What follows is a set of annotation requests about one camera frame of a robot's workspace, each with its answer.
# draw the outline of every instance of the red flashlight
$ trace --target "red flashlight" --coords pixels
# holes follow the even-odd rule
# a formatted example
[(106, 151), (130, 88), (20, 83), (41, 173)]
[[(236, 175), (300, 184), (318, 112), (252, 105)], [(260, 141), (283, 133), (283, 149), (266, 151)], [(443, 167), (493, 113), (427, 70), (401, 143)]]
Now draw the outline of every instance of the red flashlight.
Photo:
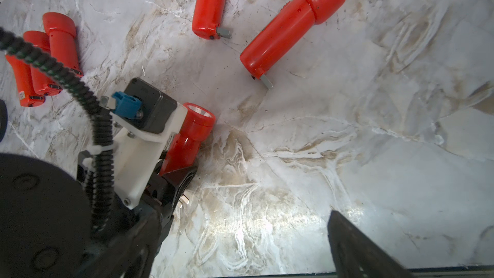
[(192, 31), (204, 39), (231, 39), (225, 28), (220, 28), (226, 0), (197, 0), (192, 19)]
[(37, 107), (45, 102), (45, 97), (38, 95), (33, 88), (31, 67), (13, 55), (5, 55), (8, 63), (14, 69), (15, 83), (22, 107)]
[[(50, 39), (46, 33), (34, 30), (27, 31), (24, 33), (24, 40), (33, 43), (34, 46), (39, 47), (44, 52), (50, 53)], [(31, 77), (34, 91), (38, 95), (55, 96), (62, 91), (62, 87), (33, 66), (31, 67)]]
[(192, 103), (183, 105), (188, 112), (180, 133), (175, 136), (166, 153), (160, 176), (193, 165), (201, 142), (207, 139), (216, 121), (216, 117), (205, 108)]
[(345, 0), (292, 0), (240, 54), (253, 77), (268, 88), (268, 71), (315, 24), (325, 22)]
[(76, 25), (66, 15), (48, 12), (43, 15), (43, 26), (50, 37), (51, 55), (78, 77), (83, 73), (79, 68), (76, 51)]

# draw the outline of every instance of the marble floor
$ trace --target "marble floor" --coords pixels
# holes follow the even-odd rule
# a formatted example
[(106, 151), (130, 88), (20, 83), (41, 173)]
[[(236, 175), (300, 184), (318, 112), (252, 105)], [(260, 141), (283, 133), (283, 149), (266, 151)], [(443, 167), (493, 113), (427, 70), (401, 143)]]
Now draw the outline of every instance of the marble floor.
[[(289, 0), (227, 0), (231, 40), (191, 30), (195, 0), (4, 0), (0, 25), (77, 25), (98, 96), (133, 77), (217, 118), (152, 277), (334, 271), (341, 211), (409, 268), (494, 264), (494, 0), (346, 0), (272, 68), (240, 52)], [(0, 151), (75, 174), (88, 119), (63, 92), (22, 108), (0, 57)]]

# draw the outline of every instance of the bolt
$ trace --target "bolt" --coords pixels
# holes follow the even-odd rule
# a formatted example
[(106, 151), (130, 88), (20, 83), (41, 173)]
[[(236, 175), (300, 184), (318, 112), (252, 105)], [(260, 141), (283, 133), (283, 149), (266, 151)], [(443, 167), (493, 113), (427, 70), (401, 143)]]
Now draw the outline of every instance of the bolt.
[(137, 111), (137, 114), (135, 114), (135, 119), (142, 119), (143, 117), (144, 117), (144, 112), (141, 109), (139, 109)]
[(46, 247), (36, 254), (33, 259), (33, 267), (42, 271), (52, 267), (58, 259), (58, 251), (53, 247)]
[(22, 174), (14, 179), (14, 188), (20, 191), (31, 190), (40, 182), (40, 178), (31, 174)]
[(108, 105), (108, 100), (110, 98), (108, 98), (107, 96), (101, 96), (99, 98), (99, 106), (102, 107), (102, 108), (106, 108), (106, 106)]

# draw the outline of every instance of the screw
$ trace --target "screw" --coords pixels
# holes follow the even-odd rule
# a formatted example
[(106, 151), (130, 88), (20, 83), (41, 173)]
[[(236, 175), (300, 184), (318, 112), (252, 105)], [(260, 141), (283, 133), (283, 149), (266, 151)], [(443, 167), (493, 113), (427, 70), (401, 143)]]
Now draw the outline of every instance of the screw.
[(13, 182), (16, 190), (25, 191), (35, 188), (40, 182), (40, 178), (31, 174), (22, 174), (17, 176)]
[(33, 259), (33, 267), (42, 271), (52, 267), (58, 259), (58, 251), (53, 247), (46, 247), (36, 254)]

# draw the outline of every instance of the black disc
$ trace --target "black disc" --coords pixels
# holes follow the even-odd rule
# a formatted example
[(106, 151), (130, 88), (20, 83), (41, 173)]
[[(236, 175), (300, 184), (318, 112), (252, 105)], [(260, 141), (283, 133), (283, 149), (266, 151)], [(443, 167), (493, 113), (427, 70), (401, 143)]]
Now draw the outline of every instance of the black disc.
[(69, 174), (0, 153), (0, 277), (70, 277), (90, 239), (90, 205)]

